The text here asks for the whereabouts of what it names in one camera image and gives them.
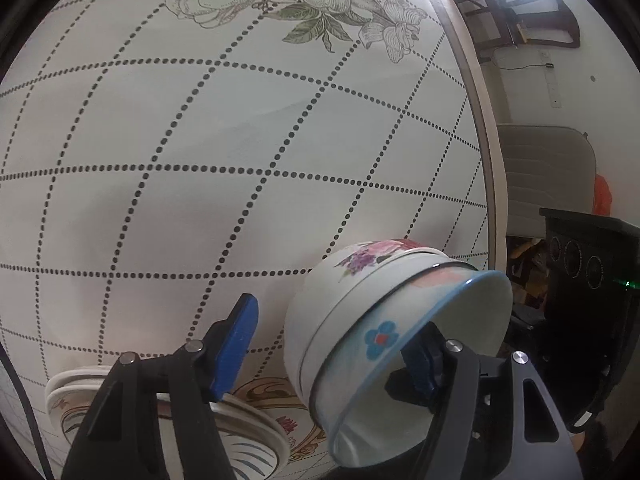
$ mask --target orange object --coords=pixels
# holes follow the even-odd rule
[[[611,203],[613,197],[609,190],[609,184],[602,175],[596,174],[596,185],[593,193],[593,214],[611,216]]]

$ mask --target blue flower design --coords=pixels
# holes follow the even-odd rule
[[[369,330],[364,335],[367,344],[367,359],[375,361],[387,348],[391,348],[398,341],[398,333],[395,332],[396,324],[393,321],[383,321],[377,329]]]

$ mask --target stacked plate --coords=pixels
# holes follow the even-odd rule
[[[45,389],[47,413],[54,428],[73,442],[78,428],[102,381],[108,366],[76,368],[52,377]],[[182,479],[171,405],[167,394],[158,394],[158,415],[162,450],[169,476]],[[280,425],[234,396],[225,394],[212,403],[216,425],[220,431],[231,467],[238,480],[264,480],[279,472],[289,460],[289,444]]]

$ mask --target grid pattern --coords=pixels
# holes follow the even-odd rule
[[[283,42],[274,2],[203,28],[165,0],[62,0],[34,32],[0,85],[0,336],[52,460],[50,377],[171,352],[242,292],[260,322],[238,385],[285,377],[287,304],[341,247],[411,237],[486,268],[463,77],[431,3],[402,1],[424,17],[399,62],[351,28],[333,53]],[[30,438],[16,402],[0,369]],[[281,477],[332,467],[320,442]]]

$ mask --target green leaf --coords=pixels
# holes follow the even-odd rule
[[[356,14],[351,9],[347,10],[347,12],[341,12],[340,14],[332,14],[332,16],[340,22],[346,23],[347,25],[355,25],[356,27],[360,27],[361,25],[371,21],[359,14]]]
[[[329,39],[329,35],[326,33],[326,31],[322,35],[322,42],[324,43],[324,47],[328,52],[334,52],[333,50],[331,50],[331,40]]]
[[[307,20],[296,25],[282,41],[287,43],[306,43],[317,39],[325,30],[324,21],[321,18]]]
[[[343,41],[351,41],[351,37],[342,28],[342,25],[334,20],[331,16],[325,15],[327,30],[336,38]]]
[[[317,9],[307,4],[291,4],[278,12],[270,12],[265,16],[274,20],[310,20],[316,18],[318,14],[320,12]]]

